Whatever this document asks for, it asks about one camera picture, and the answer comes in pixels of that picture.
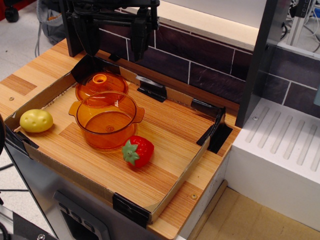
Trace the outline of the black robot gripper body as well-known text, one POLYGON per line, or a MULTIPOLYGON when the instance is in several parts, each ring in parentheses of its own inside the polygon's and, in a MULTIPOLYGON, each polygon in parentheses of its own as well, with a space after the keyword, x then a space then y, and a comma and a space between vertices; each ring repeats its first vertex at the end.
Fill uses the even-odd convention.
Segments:
POLYGON ((99 25, 130 27, 133 32, 159 28, 159 0, 66 0, 65 3, 78 32, 99 25))

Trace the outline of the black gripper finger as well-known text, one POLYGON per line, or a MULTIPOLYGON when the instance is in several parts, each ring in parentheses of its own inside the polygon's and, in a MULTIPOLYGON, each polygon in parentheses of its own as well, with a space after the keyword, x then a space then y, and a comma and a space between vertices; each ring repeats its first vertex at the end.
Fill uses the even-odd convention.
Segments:
POLYGON ((91 22, 76 21, 74 28, 85 52, 94 57, 100 49, 99 27, 91 22))
POLYGON ((131 50, 134 61, 138 62, 144 58, 144 53, 148 49, 149 29, 144 18, 136 18, 131 24, 131 50))

